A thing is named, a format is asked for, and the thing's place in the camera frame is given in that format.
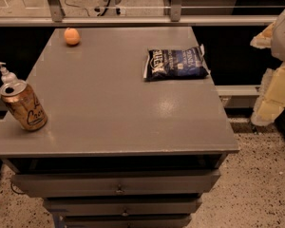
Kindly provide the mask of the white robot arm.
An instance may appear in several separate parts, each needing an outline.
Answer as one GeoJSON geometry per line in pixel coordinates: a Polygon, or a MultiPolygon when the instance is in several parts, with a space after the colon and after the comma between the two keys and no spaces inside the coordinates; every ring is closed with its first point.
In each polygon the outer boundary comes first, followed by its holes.
{"type": "Polygon", "coordinates": [[[274,58],[282,64],[277,69],[267,68],[256,99],[251,122],[266,126],[285,109],[285,10],[265,30],[255,36],[250,45],[254,48],[269,48],[274,58]]]}

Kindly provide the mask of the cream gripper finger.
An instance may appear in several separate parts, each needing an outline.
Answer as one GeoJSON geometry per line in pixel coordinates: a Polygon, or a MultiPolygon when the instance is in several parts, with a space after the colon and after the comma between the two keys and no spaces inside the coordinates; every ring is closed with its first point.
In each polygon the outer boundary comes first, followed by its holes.
{"type": "Polygon", "coordinates": [[[252,41],[250,42],[250,45],[254,48],[270,48],[271,47],[271,40],[273,37],[273,29],[275,26],[275,22],[270,24],[268,27],[266,27],[261,33],[259,33],[257,36],[255,36],[252,41]]]}
{"type": "Polygon", "coordinates": [[[277,69],[267,68],[259,88],[251,122],[257,126],[266,126],[285,109],[285,62],[277,69]]]}

